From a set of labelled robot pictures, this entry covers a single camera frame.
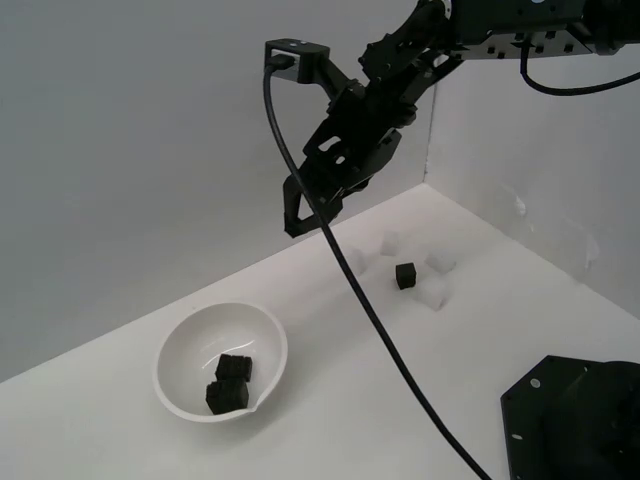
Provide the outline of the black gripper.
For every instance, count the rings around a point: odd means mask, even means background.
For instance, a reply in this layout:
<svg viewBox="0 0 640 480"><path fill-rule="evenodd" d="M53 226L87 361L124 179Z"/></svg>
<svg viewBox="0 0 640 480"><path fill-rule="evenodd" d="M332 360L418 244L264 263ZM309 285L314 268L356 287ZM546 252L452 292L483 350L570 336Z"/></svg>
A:
<svg viewBox="0 0 640 480"><path fill-rule="evenodd" d="M389 159L379 155L386 147L397 147L404 128L416 118L416 106L399 102L385 92L369 91L350 80L330 101L327 117L303 148L301 167L313 204L330 224L342 211L343 199L351 190L384 167ZM283 183L284 230L301 236L320 229L320 221L290 174Z"/></svg>

